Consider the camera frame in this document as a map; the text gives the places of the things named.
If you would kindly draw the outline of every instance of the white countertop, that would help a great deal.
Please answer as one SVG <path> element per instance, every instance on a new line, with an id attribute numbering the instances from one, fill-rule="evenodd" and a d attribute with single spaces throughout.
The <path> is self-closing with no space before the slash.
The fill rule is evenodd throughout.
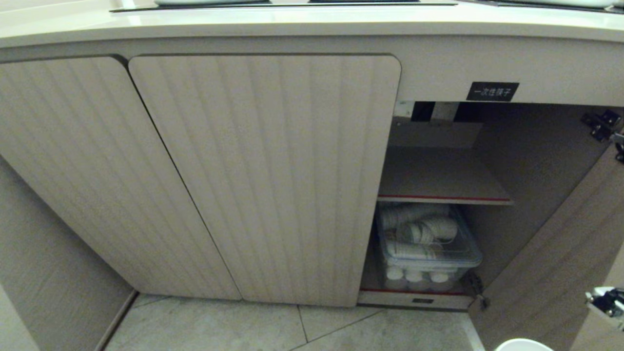
<path id="1" fill-rule="evenodd" d="M 185 9 L 110 13 L 108 0 L 0 12 L 0 48 L 196 36 L 486 35 L 624 42 L 624 15 L 456 6 Z"/>

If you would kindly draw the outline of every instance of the baseboard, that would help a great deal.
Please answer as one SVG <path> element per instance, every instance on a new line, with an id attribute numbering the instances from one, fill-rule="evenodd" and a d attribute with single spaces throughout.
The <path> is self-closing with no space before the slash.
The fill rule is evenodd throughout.
<path id="1" fill-rule="evenodd" d="M 100 342 L 97 343 L 95 351 L 104 351 L 104 348 L 106 347 L 106 345 L 108 345 L 110 338 L 115 333 L 115 330 L 117 330 L 117 327 L 124 319 L 125 314 L 128 313 L 128 311 L 130 310 L 132 303 L 138 295 L 139 292 L 136 290 L 133 290 L 130 295 L 128 295 L 128 298 L 125 300 L 124 304 L 121 306 L 121 309 L 119 309 L 119 311 L 115 315 L 115 318 L 113 318 L 113 320 L 111 321 L 109 327 L 106 329 L 106 332 L 100 339 Z"/>

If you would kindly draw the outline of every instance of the cabinet shelf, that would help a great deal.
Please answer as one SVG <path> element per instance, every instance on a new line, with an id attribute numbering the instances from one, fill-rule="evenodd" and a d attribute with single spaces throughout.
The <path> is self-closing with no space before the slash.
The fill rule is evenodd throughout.
<path id="1" fill-rule="evenodd" d="M 379 201 L 512 205 L 472 149 L 389 147 Z"/>

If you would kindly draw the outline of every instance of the plastic storage box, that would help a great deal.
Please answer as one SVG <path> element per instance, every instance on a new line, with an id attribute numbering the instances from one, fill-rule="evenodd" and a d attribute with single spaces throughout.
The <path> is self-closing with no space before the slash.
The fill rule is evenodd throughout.
<path id="1" fill-rule="evenodd" d="M 392 230 L 383 231 L 381 211 L 377 211 L 379 248 L 383 257 L 384 287 L 415 292 L 447 292 L 453 289 L 469 268 L 477 267 L 482 254 L 457 206 L 450 205 L 449 217 L 457 221 L 455 239 L 447 244 L 430 244 L 432 255 L 406 258 L 413 244 L 389 239 Z"/>

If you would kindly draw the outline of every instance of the vertical striped door panel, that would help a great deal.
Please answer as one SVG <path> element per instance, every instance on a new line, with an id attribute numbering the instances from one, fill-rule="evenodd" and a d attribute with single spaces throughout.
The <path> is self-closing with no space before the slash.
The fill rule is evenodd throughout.
<path id="1" fill-rule="evenodd" d="M 130 61 L 244 299 L 356 303 L 400 71 L 391 56 Z"/>
<path id="2" fill-rule="evenodd" d="M 121 63 L 1 64 L 0 106 L 0 153 L 137 290 L 240 298 Z"/>

